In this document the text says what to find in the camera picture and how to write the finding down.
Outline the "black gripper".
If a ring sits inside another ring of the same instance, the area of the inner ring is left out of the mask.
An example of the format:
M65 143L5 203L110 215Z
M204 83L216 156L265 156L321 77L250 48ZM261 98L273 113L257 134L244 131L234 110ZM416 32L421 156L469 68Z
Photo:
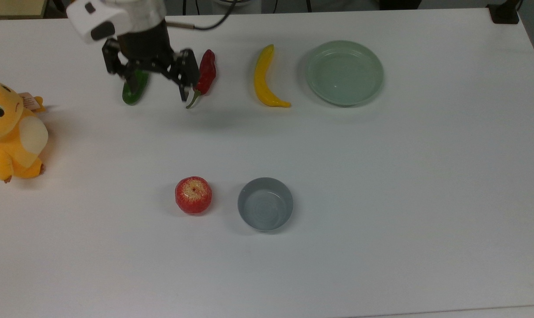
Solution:
M199 66L193 50L172 50L166 20L149 30L130 32L117 36L117 39L109 38L105 41L102 54L106 71L128 81L134 70L129 62L122 63L120 53L129 61L149 61L150 65L154 63L162 67L169 74L169 79L177 84L182 102L187 101L190 89L200 80Z

